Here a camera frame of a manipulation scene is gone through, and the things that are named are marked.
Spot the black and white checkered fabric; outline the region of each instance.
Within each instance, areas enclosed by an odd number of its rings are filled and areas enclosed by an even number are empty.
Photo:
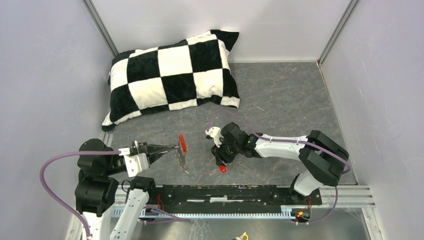
[[[238,31],[210,30],[178,43],[118,54],[109,74],[110,112],[103,131],[128,119],[207,102],[238,108],[228,54]]]

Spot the yellow object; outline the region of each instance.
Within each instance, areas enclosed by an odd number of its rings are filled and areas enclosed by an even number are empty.
[[[241,240],[249,240],[249,236],[246,233],[243,233],[243,235],[240,236]]]

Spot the checkered pillow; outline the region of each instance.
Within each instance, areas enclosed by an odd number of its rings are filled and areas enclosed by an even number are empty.
[[[238,108],[228,54],[238,31],[210,30],[178,43],[118,54],[109,80],[110,112],[103,131],[128,119],[207,102]]]

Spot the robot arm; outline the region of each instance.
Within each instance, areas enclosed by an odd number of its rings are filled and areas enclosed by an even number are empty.
[[[280,157],[301,161],[307,170],[298,175],[291,187],[301,196],[308,196],[322,185],[337,186],[345,165],[330,155],[300,141],[314,143],[323,147],[344,160],[348,160],[348,152],[320,131],[313,130],[309,135],[299,137],[279,137],[258,133],[266,139],[260,139],[254,134],[248,135],[233,122],[223,129],[212,127],[206,132],[206,138],[213,139],[215,145],[211,148],[216,165],[222,172],[234,160],[237,154],[247,158]],[[295,143],[277,142],[275,140],[292,140]]]

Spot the gray floor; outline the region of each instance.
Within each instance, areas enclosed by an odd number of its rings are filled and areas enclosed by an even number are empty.
[[[329,94],[317,65],[313,62],[234,63],[230,64],[240,95],[239,109],[213,103],[178,111],[140,116],[119,124],[112,148],[124,148],[132,141],[149,144],[176,144],[184,135],[188,152],[189,174],[183,173],[175,158],[168,154],[141,174],[154,178],[156,184],[272,184],[289,185],[306,168],[299,161],[284,158],[246,158],[238,156],[226,173],[221,173],[210,153],[212,140],[205,139],[210,115],[225,109],[241,115],[257,132],[271,136],[294,137],[320,130],[344,146]],[[232,116],[219,114],[212,126],[235,122]],[[115,176],[127,179],[126,173]],[[353,173],[344,175],[341,184],[355,184]]]
[[[328,209],[313,209],[312,219]],[[118,219],[112,218],[111,230]],[[370,240],[360,208],[339,209],[328,219],[295,226],[286,219],[193,219],[144,226],[137,223],[131,240],[231,240],[246,232],[250,240]]]

